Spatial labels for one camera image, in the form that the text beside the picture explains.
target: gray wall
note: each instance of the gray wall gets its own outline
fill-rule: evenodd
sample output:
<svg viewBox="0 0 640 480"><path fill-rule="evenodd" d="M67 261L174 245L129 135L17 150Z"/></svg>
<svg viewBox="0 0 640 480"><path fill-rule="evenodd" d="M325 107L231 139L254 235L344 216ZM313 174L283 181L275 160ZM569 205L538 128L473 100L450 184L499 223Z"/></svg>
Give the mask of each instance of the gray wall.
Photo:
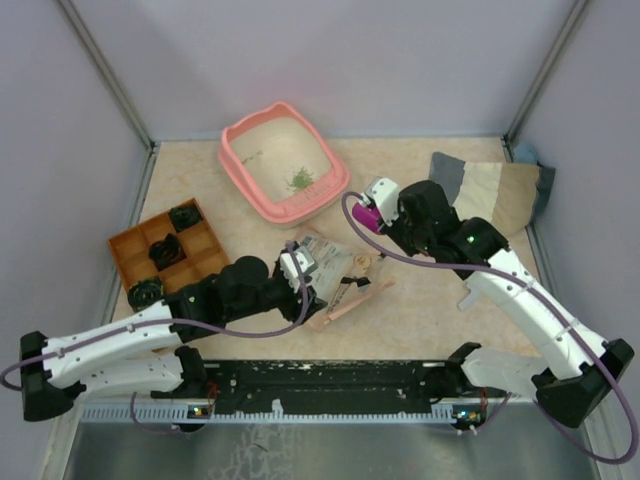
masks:
<svg viewBox="0 0 640 480"><path fill-rule="evenodd" d="M0 15L0 365L19 337L96 321L144 149L50 0L5 0ZM22 420L0 391L0 477L32 479L50 424Z"/></svg>
<svg viewBox="0 0 640 480"><path fill-rule="evenodd" d="M594 4L523 139L558 167L539 228L562 299L640 351L640 3ZM640 411L639 359L622 384Z"/></svg>
<svg viewBox="0 0 640 480"><path fill-rule="evenodd" d="M75 0L157 139L275 100L329 135L503 134L572 0Z"/></svg>

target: patterned fabric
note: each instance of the patterned fabric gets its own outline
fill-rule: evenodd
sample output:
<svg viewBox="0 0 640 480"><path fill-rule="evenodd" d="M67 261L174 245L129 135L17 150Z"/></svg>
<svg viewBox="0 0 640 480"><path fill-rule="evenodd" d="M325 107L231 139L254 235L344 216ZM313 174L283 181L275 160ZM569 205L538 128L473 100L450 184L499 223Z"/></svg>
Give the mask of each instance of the patterned fabric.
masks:
<svg viewBox="0 0 640 480"><path fill-rule="evenodd" d="M555 169L542 165L465 162L441 152L433 154L429 171L461 219L484 218L505 236L542 212L554 176Z"/></svg>

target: pink tray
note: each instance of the pink tray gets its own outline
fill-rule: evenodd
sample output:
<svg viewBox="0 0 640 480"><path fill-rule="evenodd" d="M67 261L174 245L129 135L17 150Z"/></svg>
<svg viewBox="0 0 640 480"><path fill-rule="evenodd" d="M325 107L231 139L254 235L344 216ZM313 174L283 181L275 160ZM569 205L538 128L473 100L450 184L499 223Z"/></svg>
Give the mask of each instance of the pink tray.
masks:
<svg viewBox="0 0 640 480"><path fill-rule="evenodd" d="M260 215L281 227L316 215L351 179L318 131L283 102L225 128L218 159Z"/></svg>

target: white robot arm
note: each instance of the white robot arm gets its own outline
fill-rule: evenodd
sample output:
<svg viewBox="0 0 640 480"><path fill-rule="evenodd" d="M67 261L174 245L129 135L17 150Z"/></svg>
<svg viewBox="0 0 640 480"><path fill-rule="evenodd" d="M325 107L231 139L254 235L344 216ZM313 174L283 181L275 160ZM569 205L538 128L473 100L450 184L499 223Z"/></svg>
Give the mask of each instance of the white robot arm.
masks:
<svg viewBox="0 0 640 480"><path fill-rule="evenodd" d="M97 396L136 391L156 398L193 396L201 391L207 374L198 351L183 344L225 331L230 321L274 308L291 322L304 322L326 306L312 287L301 288L299 272L306 277L316 267L307 248L294 245L280 253L271 276L259 258L242 257L219 274L123 320L67 337L29 333L20 341L21 386L7 384L4 378L3 383L22 391L27 421L56 417L74 401ZM198 322L209 328L199 328ZM167 347L179 348L149 355Z"/></svg>
<svg viewBox="0 0 640 480"><path fill-rule="evenodd" d="M390 237L408 256L427 254L438 267L453 269L471 292L460 308L467 308L479 294L486 295L541 354L525 357L465 344L451 359L459 363L470 385L535 398L551 417L577 427L611 386L570 330L615 379L633 358L633 349L624 340L608 342L571 315L488 222L461 221L438 184L427 180L400 190L392 180L378 178L360 195L352 214L370 231Z"/></svg>

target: orange tray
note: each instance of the orange tray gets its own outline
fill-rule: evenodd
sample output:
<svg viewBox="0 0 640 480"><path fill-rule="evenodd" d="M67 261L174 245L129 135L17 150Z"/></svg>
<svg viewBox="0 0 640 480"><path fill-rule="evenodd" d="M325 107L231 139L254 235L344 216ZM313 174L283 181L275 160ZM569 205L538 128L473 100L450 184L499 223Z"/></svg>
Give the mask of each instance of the orange tray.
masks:
<svg viewBox="0 0 640 480"><path fill-rule="evenodd" d="M142 280L158 277L168 295L229 265L227 254L195 198L177 206L189 205L195 205L202 220L181 232L176 232L167 210L109 239L111 255L127 292ZM159 271L149 258L149 248L169 233L178 237L185 258Z"/></svg>

